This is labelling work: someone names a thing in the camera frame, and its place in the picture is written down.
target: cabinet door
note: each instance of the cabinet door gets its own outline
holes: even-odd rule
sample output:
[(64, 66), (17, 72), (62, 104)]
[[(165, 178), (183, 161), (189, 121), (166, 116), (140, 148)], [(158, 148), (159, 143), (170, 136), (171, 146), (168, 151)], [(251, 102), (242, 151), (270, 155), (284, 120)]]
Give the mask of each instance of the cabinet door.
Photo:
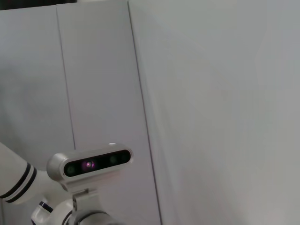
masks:
[(130, 225), (160, 224), (143, 100), (125, 0), (58, 5), (76, 149), (123, 143), (135, 155), (99, 186), (109, 214)]
[[(74, 149), (56, 6), (0, 11), (0, 142), (38, 169)], [(30, 225), (39, 201), (4, 202), (5, 225)]]

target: black ring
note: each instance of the black ring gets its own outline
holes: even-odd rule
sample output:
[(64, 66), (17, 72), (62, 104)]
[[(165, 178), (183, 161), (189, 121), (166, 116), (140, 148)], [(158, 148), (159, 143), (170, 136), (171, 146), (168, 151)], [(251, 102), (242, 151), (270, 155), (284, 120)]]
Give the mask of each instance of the black ring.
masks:
[(25, 187), (22, 189), (22, 191), (20, 191), (15, 197), (13, 197), (10, 200), (7, 200), (6, 202), (7, 203), (13, 203), (14, 201), (18, 200), (30, 188), (30, 186), (32, 185), (34, 179), (36, 178), (36, 175), (37, 175), (37, 170), (36, 170), (36, 168), (34, 168), (33, 174), (31, 176), (30, 180), (25, 185)]
[(72, 211), (70, 211), (67, 215), (66, 215), (66, 217), (64, 218), (64, 220), (62, 221), (62, 224), (61, 225), (65, 225), (65, 222), (66, 222), (66, 220), (69, 218), (69, 216), (72, 214)]
[(0, 198), (7, 198), (7, 197), (11, 196), (23, 184), (24, 180), (26, 179), (26, 177), (29, 174), (30, 167), (31, 167), (31, 165), (29, 163), (27, 163), (25, 172), (22, 175), (22, 177), (19, 179), (19, 181), (16, 183), (16, 185), (14, 185), (13, 188), (10, 189), (8, 192), (6, 192), (4, 195), (1, 195)]
[(89, 217), (89, 216), (91, 216), (91, 215), (94, 215), (94, 214), (106, 214), (106, 215), (108, 215), (106, 212), (104, 212), (104, 211), (93, 211), (93, 212), (90, 212), (90, 213), (88, 213), (88, 214), (86, 214), (86, 215), (84, 215), (82, 218), (80, 218), (75, 224), (76, 225), (79, 225), (84, 219), (86, 219), (87, 217)]
[(42, 207), (43, 207), (45, 210), (47, 210), (48, 212), (52, 213), (53, 209), (52, 209), (49, 205), (47, 205), (45, 202), (41, 201), (41, 202), (39, 203), (39, 205), (42, 206)]

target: white surface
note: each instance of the white surface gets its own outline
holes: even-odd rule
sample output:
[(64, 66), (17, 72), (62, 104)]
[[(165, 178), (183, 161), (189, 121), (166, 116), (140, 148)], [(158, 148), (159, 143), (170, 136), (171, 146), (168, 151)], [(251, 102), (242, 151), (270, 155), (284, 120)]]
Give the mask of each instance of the white surface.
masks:
[(0, 180), (6, 181), (0, 182), (0, 195), (4, 195), (23, 176), (27, 162), (2, 143), (0, 143), (0, 156)]
[(135, 160), (99, 187), (109, 214), (158, 225), (143, 102), (125, 0), (58, 5), (76, 149), (122, 143)]
[[(45, 169), (74, 149), (56, 7), (0, 11), (0, 30), (0, 142)], [(4, 203), (5, 225), (30, 225), (40, 200)]]
[(3, 215), (2, 200), (0, 200), (0, 225), (4, 225), (4, 215)]
[(298, 0), (132, 0), (164, 225), (300, 222)]

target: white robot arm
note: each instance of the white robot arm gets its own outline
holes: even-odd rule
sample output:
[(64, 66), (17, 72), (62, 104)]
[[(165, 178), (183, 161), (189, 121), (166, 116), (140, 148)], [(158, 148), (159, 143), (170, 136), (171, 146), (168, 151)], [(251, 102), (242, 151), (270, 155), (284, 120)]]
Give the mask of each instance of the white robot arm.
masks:
[(8, 147), (0, 143), (0, 198), (20, 204), (37, 194), (43, 194), (51, 207), (70, 198), (46, 172), (37, 170)]
[(132, 158), (124, 145), (110, 144), (55, 154), (44, 172), (0, 143), (0, 198), (20, 204), (42, 194), (31, 217), (34, 225), (121, 225), (102, 209), (96, 186)]

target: camera sensor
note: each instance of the camera sensor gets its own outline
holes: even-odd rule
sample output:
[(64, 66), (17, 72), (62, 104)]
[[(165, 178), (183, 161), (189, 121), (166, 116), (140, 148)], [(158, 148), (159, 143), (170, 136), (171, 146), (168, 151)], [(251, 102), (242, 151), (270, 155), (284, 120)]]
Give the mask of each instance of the camera sensor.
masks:
[(130, 159), (131, 154), (128, 150), (85, 158), (67, 163), (64, 167), (64, 174), (68, 177), (74, 177), (84, 173), (121, 165), (129, 162)]

